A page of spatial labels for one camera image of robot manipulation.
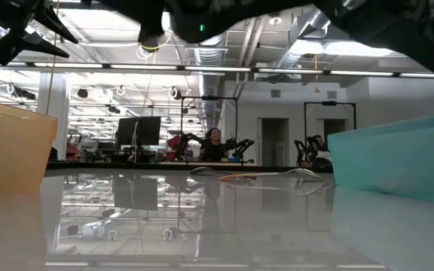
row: teal plastic bin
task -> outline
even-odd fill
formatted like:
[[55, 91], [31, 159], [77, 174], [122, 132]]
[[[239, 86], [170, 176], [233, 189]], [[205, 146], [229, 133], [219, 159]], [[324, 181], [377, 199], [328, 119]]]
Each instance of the teal plastic bin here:
[[434, 201], [434, 117], [329, 136], [338, 185]]

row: light fixture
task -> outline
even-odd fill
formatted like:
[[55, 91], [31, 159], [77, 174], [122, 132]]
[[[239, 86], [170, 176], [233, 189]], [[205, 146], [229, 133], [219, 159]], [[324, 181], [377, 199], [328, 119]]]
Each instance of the light fixture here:
[[138, 70], [164, 70], [175, 71], [177, 66], [175, 65], [128, 65], [128, 64], [112, 64], [113, 69], [138, 69]]
[[251, 68], [244, 67], [211, 67], [211, 66], [186, 66], [187, 71], [196, 72], [250, 72]]
[[[36, 67], [53, 67], [53, 63], [36, 62]], [[55, 68], [81, 68], [81, 69], [100, 69], [102, 64], [96, 63], [54, 63]]]
[[182, 98], [182, 93], [176, 87], [172, 87], [169, 90], [169, 97], [174, 98], [175, 100], [180, 100]]
[[324, 48], [324, 53], [336, 56], [388, 56], [393, 51], [373, 48], [355, 41], [336, 41]]
[[277, 26], [278, 24], [281, 24], [283, 22], [283, 19], [281, 19], [280, 14], [278, 12], [274, 12], [269, 14], [269, 24], [272, 26]]
[[14, 92], [14, 86], [13, 86], [13, 84], [7, 84], [7, 85], [6, 85], [6, 91], [7, 91], [9, 94], [13, 94], [13, 92]]
[[82, 98], [82, 99], [86, 99], [88, 98], [88, 90], [81, 88], [78, 90], [78, 97]]
[[354, 71], [331, 71], [331, 75], [356, 75], [356, 76], [383, 76], [389, 77], [392, 72], [354, 72]]
[[319, 70], [306, 70], [306, 69], [269, 69], [261, 68], [258, 72], [262, 73], [276, 73], [276, 74], [292, 74], [292, 75], [321, 75], [322, 71]]
[[119, 96], [123, 96], [123, 95], [125, 95], [124, 85], [120, 85], [120, 86], [117, 88], [117, 95], [119, 95]]
[[399, 75], [402, 78], [434, 78], [434, 74], [427, 73], [402, 73]]

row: fluorescent light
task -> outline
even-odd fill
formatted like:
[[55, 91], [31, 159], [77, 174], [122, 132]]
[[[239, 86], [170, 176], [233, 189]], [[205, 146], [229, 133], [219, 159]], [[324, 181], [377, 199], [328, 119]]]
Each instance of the fluorescent light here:
[[341, 264], [338, 265], [338, 268], [345, 269], [386, 269], [385, 266], [377, 265], [377, 264]]
[[427, 73], [402, 73], [399, 77], [403, 78], [434, 78], [434, 74]]
[[127, 65], [127, 64], [114, 64], [110, 65], [113, 69], [150, 69], [150, 70], [176, 70], [177, 66], [174, 65]]
[[[36, 67], [53, 67], [53, 63], [35, 63]], [[100, 69], [102, 68], [102, 64], [94, 64], [94, 63], [55, 63], [55, 68], [87, 68], [87, 69]]]
[[321, 75], [322, 71], [319, 70], [306, 70], [306, 69], [268, 69], [261, 68], [258, 72], [262, 73], [283, 73], [293, 75]]
[[196, 72], [250, 72], [251, 68], [244, 67], [209, 67], [209, 66], [186, 66], [187, 71]]
[[392, 72], [353, 72], [353, 71], [331, 71], [331, 75], [358, 75], [358, 76], [391, 76]]
[[388, 56], [393, 51], [373, 48], [355, 41], [337, 41], [328, 44], [324, 53], [336, 56]]
[[249, 264], [246, 263], [198, 263], [198, 262], [190, 262], [190, 263], [181, 263], [180, 267], [221, 267], [221, 268], [248, 268]]
[[26, 66], [26, 63], [24, 62], [10, 62], [7, 64], [8, 66]]
[[323, 263], [261, 263], [260, 268], [326, 268]]
[[98, 266], [107, 267], [168, 267], [170, 263], [143, 263], [143, 262], [104, 262], [99, 263]]
[[88, 262], [46, 262], [45, 266], [89, 266]]

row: white wall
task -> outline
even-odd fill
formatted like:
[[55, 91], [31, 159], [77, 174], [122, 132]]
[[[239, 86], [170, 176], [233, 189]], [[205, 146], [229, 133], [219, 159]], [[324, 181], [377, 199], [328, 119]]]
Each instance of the white wall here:
[[[319, 83], [320, 92], [316, 93], [316, 84], [309, 83], [303, 85], [301, 83], [289, 84], [268, 84], [259, 82], [248, 82], [244, 87], [239, 102], [275, 102], [280, 104], [296, 104], [302, 102], [321, 102], [326, 101], [327, 91], [338, 91], [337, 101], [346, 101], [346, 89], [342, 89], [338, 83]], [[235, 89], [233, 81], [225, 82], [226, 96], [232, 96]], [[280, 90], [280, 98], [271, 98], [271, 90]]]
[[[342, 107], [316, 107], [311, 113], [314, 118], [308, 119], [309, 122], [316, 120], [316, 118], [337, 118], [346, 112]], [[295, 166], [298, 150], [294, 145], [294, 140], [304, 140], [304, 106], [299, 105], [279, 105], [271, 103], [239, 103], [239, 126], [238, 137], [240, 139], [253, 139], [258, 142], [258, 119], [259, 118], [287, 118], [289, 119], [289, 157], [288, 166]], [[227, 119], [225, 121], [225, 130], [234, 129], [232, 123], [227, 127]], [[309, 125], [307, 134], [313, 136], [318, 132], [315, 126]], [[256, 160], [256, 150], [259, 145], [249, 148], [244, 156], [244, 159]]]
[[434, 115], [434, 80], [366, 78], [346, 90], [356, 102], [358, 127]]

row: cable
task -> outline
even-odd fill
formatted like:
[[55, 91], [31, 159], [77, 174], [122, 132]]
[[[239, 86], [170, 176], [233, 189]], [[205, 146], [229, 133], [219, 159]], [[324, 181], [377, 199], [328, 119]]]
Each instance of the cable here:
[[[58, 13], [60, 12], [60, 0], [57, 1], [57, 17], [58, 17]], [[54, 41], [53, 41], [53, 46], [56, 47], [57, 45], [57, 34], [54, 33]], [[53, 66], [51, 67], [51, 75], [50, 75], [50, 87], [48, 90], [48, 98], [46, 99], [46, 105], [45, 105], [45, 110], [44, 110], [44, 114], [48, 115], [48, 111], [50, 110], [50, 99], [51, 99], [51, 90], [53, 89], [53, 77], [54, 77], [54, 67], [57, 65], [57, 56], [53, 56]]]
[[140, 44], [140, 46], [142, 46], [143, 48], [147, 49], [147, 50], [155, 50], [155, 53], [157, 53], [157, 49], [162, 48], [163, 46], [167, 45], [170, 41], [170, 39], [172, 38], [172, 34], [170, 34], [169, 38], [167, 39], [167, 41], [165, 41], [165, 43], [158, 45], [156, 47], [146, 47]]
[[151, 57], [151, 54], [150, 54], [150, 53], [147, 53], [147, 52], [144, 52], [144, 51], [142, 50], [142, 46], [139, 46], [139, 47], [136, 49], [136, 57], [138, 57], [138, 58], [141, 59], [141, 60], [145, 60], [145, 59], [148, 59], [149, 57]]
[[[154, 61], [153, 61], [154, 65], [155, 65], [156, 61], [157, 61], [157, 51], [154, 52]], [[145, 92], [145, 98], [143, 99], [143, 106], [142, 106], [142, 110], [140, 111], [139, 117], [141, 117], [143, 115], [143, 112], [145, 110], [145, 104], [147, 102], [148, 93], [150, 92], [149, 90], [150, 90], [152, 75], [153, 74], [150, 74], [150, 78], [148, 79], [148, 86], [147, 86], [147, 90]], [[133, 128], [132, 146], [136, 146], [136, 128], [138, 127], [139, 122], [140, 122], [140, 119], [135, 123], [135, 127]], [[133, 162], [136, 162], [136, 154], [134, 155]]]

